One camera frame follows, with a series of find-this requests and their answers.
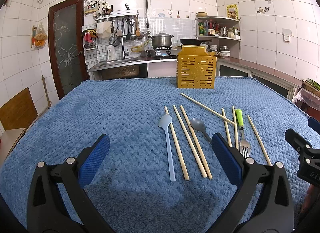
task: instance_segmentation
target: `yellow poster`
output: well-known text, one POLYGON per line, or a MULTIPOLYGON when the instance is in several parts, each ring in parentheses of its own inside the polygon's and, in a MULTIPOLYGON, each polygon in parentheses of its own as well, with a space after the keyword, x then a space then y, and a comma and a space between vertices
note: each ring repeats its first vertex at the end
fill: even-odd
POLYGON ((236 4, 228 5, 227 6, 227 17, 232 18, 232 19, 239 19, 239 14, 238 14, 238 7, 236 4))

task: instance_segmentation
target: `blue gripper pad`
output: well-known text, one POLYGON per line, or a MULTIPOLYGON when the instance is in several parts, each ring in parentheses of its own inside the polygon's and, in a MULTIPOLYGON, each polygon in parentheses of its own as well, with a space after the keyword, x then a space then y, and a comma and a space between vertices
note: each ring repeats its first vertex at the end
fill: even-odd
POLYGON ((310 117, 308 119, 308 126, 315 130, 318 134, 320 134, 320 123, 313 117, 310 117))
POLYGON ((211 144, 213 151, 217 156, 219 163, 226 173, 230 183, 239 187, 242 184, 243 170, 236 158, 231 153, 232 150, 236 150, 238 153, 239 151, 236 148, 229 147, 220 133, 216 133, 212 136, 211 144))
POLYGON ((110 139, 109 136, 103 135, 95 142, 96 146, 84 161, 82 166, 79 168, 78 182, 83 188, 85 185, 89 185, 95 176, 100 164, 104 160, 105 156, 108 154, 110 149, 110 139))

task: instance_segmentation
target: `yellow plastic basket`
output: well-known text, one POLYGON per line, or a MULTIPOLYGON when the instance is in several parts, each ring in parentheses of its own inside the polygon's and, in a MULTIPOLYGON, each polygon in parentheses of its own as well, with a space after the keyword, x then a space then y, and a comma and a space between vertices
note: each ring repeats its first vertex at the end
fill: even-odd
POLYGON ((217 58, 205 47, 182 46, 177 59, 178 88, 214 88, 217 58))

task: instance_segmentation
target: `chopstick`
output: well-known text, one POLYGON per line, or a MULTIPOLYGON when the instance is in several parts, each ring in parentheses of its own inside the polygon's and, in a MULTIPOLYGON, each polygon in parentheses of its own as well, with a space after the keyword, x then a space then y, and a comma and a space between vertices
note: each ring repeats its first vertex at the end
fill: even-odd
POLYGON ((256 137, 257 137, 257 139, 258 139, 258 141, 259 141, 259 144, 260 144, 260 146, 261 146, 262 152, 263 152, 263 154, 264 154, 264 157, 266 158, 266 161, 267 161, 268 165, 272 166, 271 161, 270 161, 270 158, 269 158, 269 156, 268 156, 268 154, 267 154, 266 149, 264 148, 264 145, 263 145, 262 140, 261 140, 261 138, 260 138, 260 136, 259 136, 259 134, 258 134, 257 129, 254 127, 254 124, 253 124, 253 122, 251 121, 251 118, 250 118, 249 115, 247 115, 247 118, 248 118, 248 120, 249 120, 249 123, 251 124, 251 127, 252 127, 254 133, 256 134, 256 137))
POLYGON ((231 124, 235 125, 235 123, 234 123, 234 122, 232 122, 232 121, 231 121, 231 120, 229 120, 228 118, 224 117, 223 115, 221 115, 221 114, 217 113, 216 111, 212 110, 211 108, 209 108, 209 107, 207 107, 207 106, 205 106, 205 105, 201 104, 200 102, 198 102, 198 101, 194 100, 193 98, 191 98, 191 97, 189 97, 189 96, 185 95, 184 93, 180 93, 180 94, 181 94, 181 95, 183 95, 185 98, 187 98, 187 99, 191 100, 192 102, 196 103, 197 105, 202 106, 203 108, 207 109, 208 111, 212 112, 213 114, 215 114, 215 115, 219 116, 219 117, 220 117, 220 118, 222 118, 223 120, 225 120, 225 121, 227 121, 227 122, 229 122, 229 123, 231 123, 231 124))
MULTIPOLYGON (((168 115, 169 112, 168 112, 168 109, 167 109, 166 106, 164 106, 164 110, 165 110, 165 113, 168 115)), ((187 171, 186 165, 185 165, 185 163, 184 163, 184 159, 183 159, 183 156, 182 156, 182 153, 181 153, 181 150, 180 150, 179 142, 178 142, 176 133, 175 133, 175 131, 174 131, 172 122, 170 123, 170 129, 171 129, 171 133, 172 133, 174 145, 176 146, 176 149, 177 149, 179 161, 180 161, 180 163, 181 163, 181 167, 182 167, 182 172, 183 172, 183 175, 184 175, 184 179, 185 179, 185 180, 189 180, 188 171, 187 171)))
POLYGON ((237 127, 237 120, 236 120, 236 112, 235 112, 235 106, 232 106, 232 114, 233 114, 233 121, 235 122, 235 145, 236 149, 239 150, 239 138, 238 138, 238 127, 237 127))
MULTIPOLYGON (((225 114, 223 108, 222 108, 222 114, 223 114, 224 117, 226 117, 226 114, 225 114)), ((230 138, 230 132, 229 132, 229 127, 228 127, 227 121, 224 121, 224 126, 226 127, 226 134, 227 134, 227 138, 228 138, 228 145, 229 145, 230 147, 232 147, 231 138, 230 138)))
POLYGON ((178 112, 178 110, 177 110, 177 108, 176 108, 175 105, 173 105, 173 108, 174 108, 174 111, 176 112, 176 115, 177 115, 177 117, 178 117, 178 119, 179 119, 179 122, 180 122, 180 124, 181 124, 181 127, 182 127, 182 129, 183 129, 183 131, 184 131, 184 134, 185 134, 186 137, 187 137, 187 140, 188 140, 188 143, 189 143, 189 145, 190 145, 190 147, 191 147, 191 150, 192 150, 192 152, 193 152, 193 155, 194 155, 195 158, 196 158, 196 162, 197 162, 197 164, 198 164, 198 166, 199 166, 199 168, 200 168, 200 171, 201 171, 201 173, 202 173, 202 177, 203 177, 203 178, 206 178, 206 177, 207 177, 207 173, 205 172, 205 170, 204 170, 204 168, 203 168, 203 165, 202 165, 202 163, 201 163, 201 160, 200 160, 200 158, 199 158, 199 155, 198 155, 198 153, 197 153, 197 151, 196 151, 196 149, 195 149, 195 146, 193 145, 193 142, 192 142, 192 140, 191 140, 191 138, 190 138, 190 135, 188 134, 188 131, 187 131, 187 129, 186 129, 186 126, 184 125, 184 123, 183 123, 183 121, 182 121, 182 119, 181 119, 181 116, 180 116, 180 114, 179 114, 179 112, 178 112))
POLYGON ((181 108, 181 111, 182 111, 182 113, 183 113, 183 115, 184 115, 184 118, 186 119, 186 122, 187 122, 187 124, 188 124, 188 126, 189 126, 189 129, 190 129, 190 132, 191 132, 191 134, 192 134, 192 137, 193 137, 193 139, 194 139, 194 141, 195 141, 195 143, 196 143, 196 146, 197 146, 198 152, 199 152, 199 154, 200 154, 201 160, 202 160, 202 162, 203 162, 204 168, 205 168, 205 170, 206 170, 206 172, 207 172, 207 174, 208 174, 209 179, 211 180, 211 179, 212 179, 212 175, 211 175, 211 172, 210 172, 210 169, 209 169, 207 160, 206 160, 206 158, 205 158, 205 156, 204 156, 204 154, 203 154, 201 145, 199 144, 199 141, 198 141, 198 138, 197 138, 197 136, 196 136, 196 133, 195 133, 195 131, 193 130, 191 124, 190 124, 190 120, 189 120, 189 118, 188 118, 188 116, 187 116, 187 114, 186 114, 183 106, 181 105, 180 108, 181 108))

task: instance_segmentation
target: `fork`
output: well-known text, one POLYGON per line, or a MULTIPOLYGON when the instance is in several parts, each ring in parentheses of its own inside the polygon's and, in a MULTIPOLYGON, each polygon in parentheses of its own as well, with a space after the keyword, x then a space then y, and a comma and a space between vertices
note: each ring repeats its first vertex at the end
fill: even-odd
POLYGON ((241 141, 240 141, 240 148, 239 152, 242 154, 244 158, 247 158, 250 156, 251 152, 251 146, 248 141, 245 140, 244 137, 244 125, 243 125, 243 118, 242 118, 242 110, 241 109, 236 109, 236 116, 237 120, 241 129, 241 141))

